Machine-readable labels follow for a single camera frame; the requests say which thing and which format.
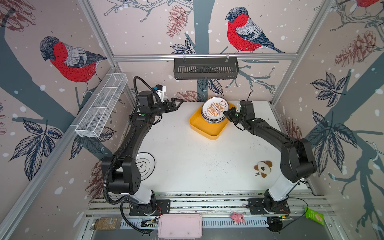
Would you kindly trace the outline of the orange plate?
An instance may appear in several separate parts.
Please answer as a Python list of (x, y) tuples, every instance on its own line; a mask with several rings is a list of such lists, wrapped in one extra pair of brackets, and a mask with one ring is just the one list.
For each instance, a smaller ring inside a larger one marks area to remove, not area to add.
[(207, 99), (201, 109), (202, 116), (212, 120), (225, 117), (224, 111), (229, 110), (229, 102), (221, 97), (212, 97)]

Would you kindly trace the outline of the green rim plate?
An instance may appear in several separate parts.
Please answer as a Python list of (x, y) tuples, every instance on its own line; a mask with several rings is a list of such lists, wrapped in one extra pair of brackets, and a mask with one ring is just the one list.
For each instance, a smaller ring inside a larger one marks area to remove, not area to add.
[(203, 116), (203, 119), (204, 119), (207, 123), (210, 123), (210, 124), (219, 124), (219, 123), (221, 123), (222, 121), (224, 121), (225, 118), (226, 118), (226, 117), (222, 117), (222, 118), (219, 118), (219, 119), (217, 119), (217, 120), (212, 120), (212, 119), (209, 119), (209, 118)]

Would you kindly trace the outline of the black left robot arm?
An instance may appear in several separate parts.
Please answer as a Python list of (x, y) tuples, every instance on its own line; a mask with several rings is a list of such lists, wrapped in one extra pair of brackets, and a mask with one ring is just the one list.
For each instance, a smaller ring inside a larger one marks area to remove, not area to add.
[(128, 120), (128, 133), (118, 150), (101, 160), (103, 194), (111, 205), (127, 203), (150, 215), (157, 210), (156, 197), (152, 190), (141, 184), (136, 157), (152, 126), (162, 120), (163, 114), (177, 111), (184, 101), (178, 98), (165, 100), (161, 95), (165, 92), (164, 86), (150, 87), (141, 77), (135, 76), (133, 83), (136, 102)]

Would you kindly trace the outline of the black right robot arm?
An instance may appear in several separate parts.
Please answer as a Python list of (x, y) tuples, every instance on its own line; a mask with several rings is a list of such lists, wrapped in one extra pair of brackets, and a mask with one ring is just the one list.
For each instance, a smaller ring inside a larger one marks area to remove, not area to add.
[(264, 193), (264, 209), (275, 213), (286, 204), (289, 193), (302, 179), (317, 171), (311, 144), (306, 139), (296, 139), (270, 126), (265, 120), (255, 117), (251, 101), (240, 101), (240, 111), (233, 107), (224, 112), (235, 126), (241, 124), (242, 131), (262, 138), (281, 153), (279, 175), (271, 188)]

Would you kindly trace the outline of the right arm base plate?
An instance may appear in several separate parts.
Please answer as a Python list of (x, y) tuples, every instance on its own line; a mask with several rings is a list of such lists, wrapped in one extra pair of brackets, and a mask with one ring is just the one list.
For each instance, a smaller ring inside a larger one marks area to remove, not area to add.
[(247, 208), (252, 215), (290, 215), (291, 211), (286, 200), (275, 202), (273, 199), (248, 199)]

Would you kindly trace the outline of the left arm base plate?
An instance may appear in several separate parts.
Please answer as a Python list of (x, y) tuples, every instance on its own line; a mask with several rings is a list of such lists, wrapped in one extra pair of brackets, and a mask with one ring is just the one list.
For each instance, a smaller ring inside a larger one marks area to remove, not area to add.
[(147, 205), (133, 205), (130, 207), (130, 217), (160, 217), (170, 213), (170, 200), (156, 200)]

